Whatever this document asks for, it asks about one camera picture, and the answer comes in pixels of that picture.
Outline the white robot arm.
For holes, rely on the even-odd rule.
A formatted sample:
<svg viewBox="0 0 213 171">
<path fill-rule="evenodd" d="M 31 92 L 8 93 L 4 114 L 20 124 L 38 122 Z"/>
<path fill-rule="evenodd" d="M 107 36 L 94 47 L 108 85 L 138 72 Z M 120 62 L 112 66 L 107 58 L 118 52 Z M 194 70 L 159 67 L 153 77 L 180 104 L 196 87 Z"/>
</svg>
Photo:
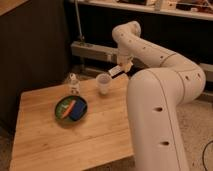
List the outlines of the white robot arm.
<svg viewBox="0 0 213 171">
<path fill-rule="evenodd" d="M 190 171 L 176 107 L 203 92 L 202 68 L 183 55 L 144 40 L 136 21 L 116 26 L 117 61 L 129 71 L 134 58 L 146 68 L 127 87 L 127 113 L 136 171 Z"/>
</svg>

